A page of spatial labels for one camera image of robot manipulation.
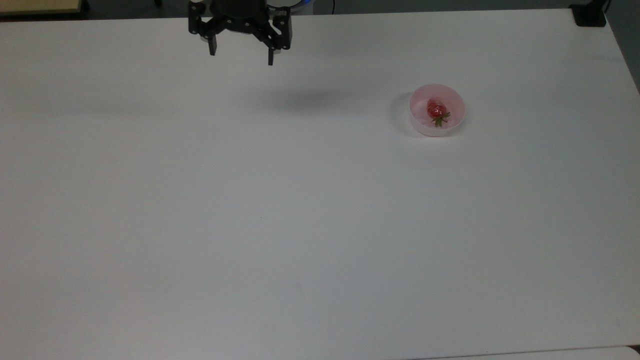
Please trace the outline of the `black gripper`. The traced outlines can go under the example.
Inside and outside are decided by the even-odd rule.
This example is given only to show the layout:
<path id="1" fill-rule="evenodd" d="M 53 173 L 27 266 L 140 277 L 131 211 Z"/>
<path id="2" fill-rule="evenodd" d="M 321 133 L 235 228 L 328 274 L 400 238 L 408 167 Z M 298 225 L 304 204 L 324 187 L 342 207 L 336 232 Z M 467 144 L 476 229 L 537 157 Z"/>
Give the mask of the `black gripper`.
<path id="1" fill-rule="evenodd" d="M 268 6 L 265 0 L 212 0 L 188 2 L 188 32 L 198 35 L 208 45 L 209 54 L 217 53 L 217 35 L 223 30 L 252 34 L 268 49 L 268 65 L 274 64 L 275 55 L 290 50 L 293 28 L 289 6 Z"/>

